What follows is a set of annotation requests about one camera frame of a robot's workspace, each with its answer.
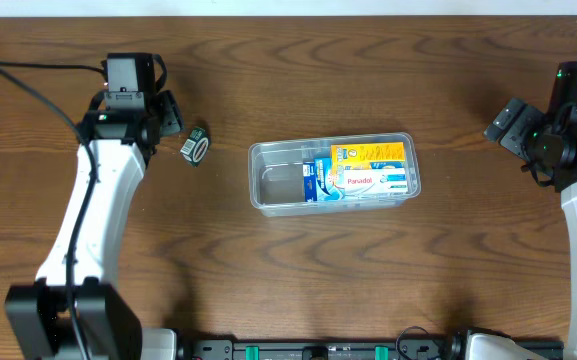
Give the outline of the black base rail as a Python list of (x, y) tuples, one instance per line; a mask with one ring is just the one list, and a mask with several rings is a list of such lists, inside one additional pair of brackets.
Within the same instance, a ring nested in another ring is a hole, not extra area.
[(459, 360), (470, 359), (468, 342), (486, 335), (501, 343), (500, 353), (484, 352), (482, 359), (564, 358), (561, 341), (514, 341), (488, 329), (467, 328), (451, 335), (432, 335), (418, 326), (404, 329), (384, 341), (242, 341), (235, 338), (181, 340), (175, 357), (179, 360)]

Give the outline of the yellow medicine box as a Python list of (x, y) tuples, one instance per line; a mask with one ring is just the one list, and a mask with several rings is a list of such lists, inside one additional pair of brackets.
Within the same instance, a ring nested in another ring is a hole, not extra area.
[(381, 169), (402, 167), (406, 162), (403, 142), (339, 144), (331, 146), (332, 168), (344, 170)]

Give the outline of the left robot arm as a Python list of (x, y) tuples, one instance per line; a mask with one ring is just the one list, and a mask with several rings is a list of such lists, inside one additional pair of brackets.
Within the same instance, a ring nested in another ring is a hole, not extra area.
[(5, 313), (26, 359), (175, 359), (179, 339), (145, 328), (117, 291), (127, 215), (161, 138), (183, 129), (170, 91), (99, 93), (76, 130), (77, 174), (66, 214), (31, 285)]

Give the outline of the white Panadol box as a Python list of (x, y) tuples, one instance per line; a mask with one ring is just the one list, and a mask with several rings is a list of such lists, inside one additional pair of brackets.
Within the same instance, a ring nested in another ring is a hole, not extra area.
[(408, 181), (403, 168), (345, 170), (337, 185), (346, 196), (408, 192)]

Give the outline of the small dark green box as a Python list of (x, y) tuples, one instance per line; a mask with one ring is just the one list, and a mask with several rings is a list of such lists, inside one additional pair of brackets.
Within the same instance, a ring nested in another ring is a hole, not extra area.
[(211, 140), (208, 132), (201, 127), (194, 127), (180, 149), (182, 157), (193, 167), (197, 167), (205, 157)]

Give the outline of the clear plastic container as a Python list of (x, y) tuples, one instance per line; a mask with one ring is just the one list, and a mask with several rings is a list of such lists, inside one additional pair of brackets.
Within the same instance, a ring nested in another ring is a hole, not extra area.
[[(331, 158), (339, 144), (403, 142), (408, 192), (356, 200), (306, 202), (303, 163)], [(256, 143), (249, 149), (249, 187), (252, 205), (268, 217), (314, 215), (392, 208), (421, 192), (419, 166), (412, 137), (405, 132), (334, 136)]]

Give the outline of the blue KoolFever box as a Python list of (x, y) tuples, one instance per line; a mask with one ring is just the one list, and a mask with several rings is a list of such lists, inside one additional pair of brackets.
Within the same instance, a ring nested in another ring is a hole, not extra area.
[(314, 161), (303, 163), (304, 199), (306, 202), (324, 202), (356, 200), (373, 196), (391, 195), (367, 195), (346, 196), (338, 187), (339, 178), (344, 171), (338, 173), (332, 168), (331, 158), (317, 158)]

